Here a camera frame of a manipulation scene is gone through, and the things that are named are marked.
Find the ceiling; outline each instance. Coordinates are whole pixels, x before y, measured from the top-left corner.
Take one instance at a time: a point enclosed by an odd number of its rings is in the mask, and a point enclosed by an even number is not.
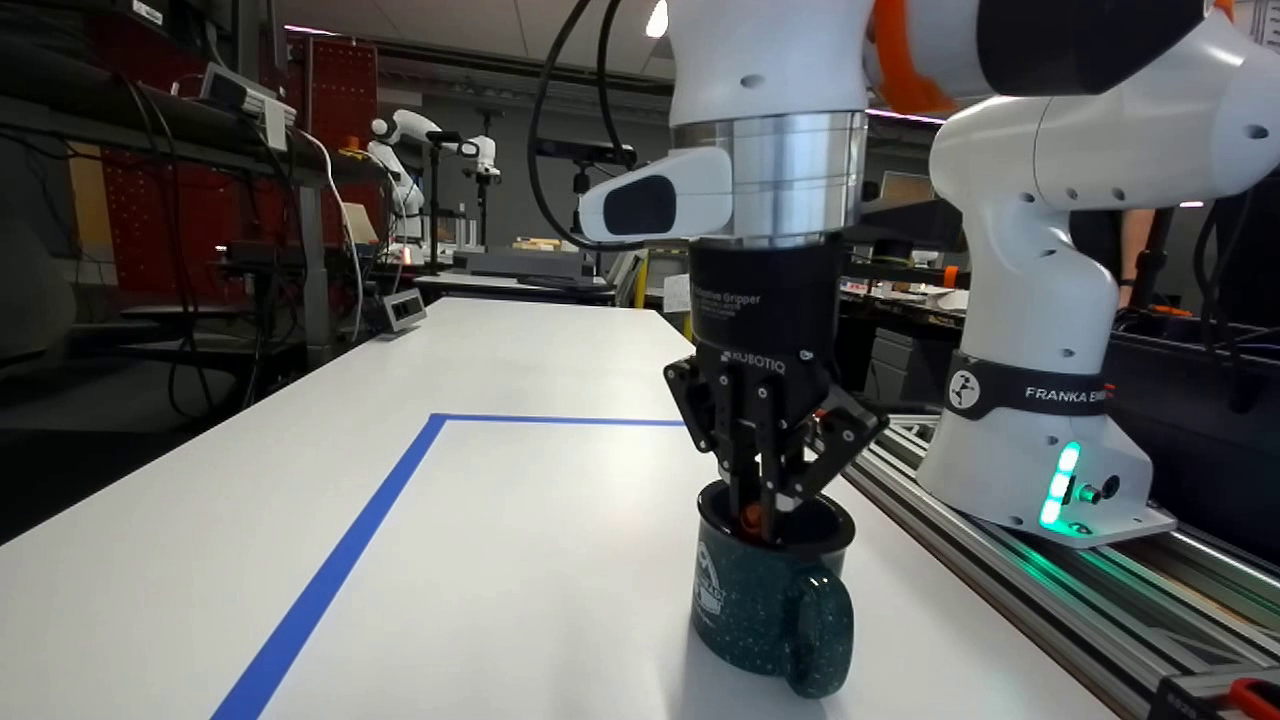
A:
[[[670,76],[669,53],[642,37],[657,0],[623,0],[611,28],[609,68],[623,76]],[[289,25],[331,28],[360,41],[457,50],[482,58],[542,59],[570,0],[283,0]],[[602,0],[586,8],[558,64],[597,64]]]

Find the mug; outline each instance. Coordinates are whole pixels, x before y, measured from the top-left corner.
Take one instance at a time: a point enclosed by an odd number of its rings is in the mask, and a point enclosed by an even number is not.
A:
[[[781,545],[735,533],[727,485],[696,501],[693,627],[727,665],[783,677],[796,696],[841,693],[850,660],[850,599],[841,580],[850,516],[816,497],[774,516]]]

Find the green light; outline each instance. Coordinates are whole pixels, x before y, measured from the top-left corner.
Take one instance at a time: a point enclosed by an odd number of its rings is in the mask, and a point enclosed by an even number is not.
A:
[[[1047,501],[1066,501],[1066,487],[1071,487],[1071,475],[1054,473],[1053,485],[1047,485]]]
[[[1062,453],[1054,455],[1054,473],[1060,475],[1074,475],[1085,447],[1071,440],[1062,443]]]
[[[1095,506],[1101,497],[1095,497],[1095,487],[1074,487],[1074,506]]]
[[[1041,525],[1053,529],[1060,516],[1062,516],[1062,506],[1060,501],[1042,501]]]

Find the blue tape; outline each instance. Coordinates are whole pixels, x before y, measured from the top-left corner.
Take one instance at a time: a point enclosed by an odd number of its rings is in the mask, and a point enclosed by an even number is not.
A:
[[[322,558],[306,588],[293,599],[283,622],[273,627],[262,649],[248,660],[241,679],[228,687],[214,720],[248,720],[262,716],[276,687],[293,672],[294,655],[315,638],[329,603],[347,585],[353,569],[360,563],[368,539],[383,529],[389,513],[397,508],[398,491],[413,485],[414,468],[441,440],[449,425],[552,425],[552,430],[680,430],[676,421],[614,421],[614,416],[428,416],[428,425],[414,433],[414,440],[405,447],[389,479],[372,491],[372,501],[360,508],[353,529],[334,539],[334,547]]]
[[[683,430],[680,421],[642,416],[443,416],[450,425],[569,425],[569,430]]]

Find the table surface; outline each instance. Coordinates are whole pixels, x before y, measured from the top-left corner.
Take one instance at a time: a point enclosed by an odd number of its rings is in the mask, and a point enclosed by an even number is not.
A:
[[[1109,716],[850,485],[844,693],[706,655],[683,354],[652,314],[430,303],[0,547],[0,716]]]

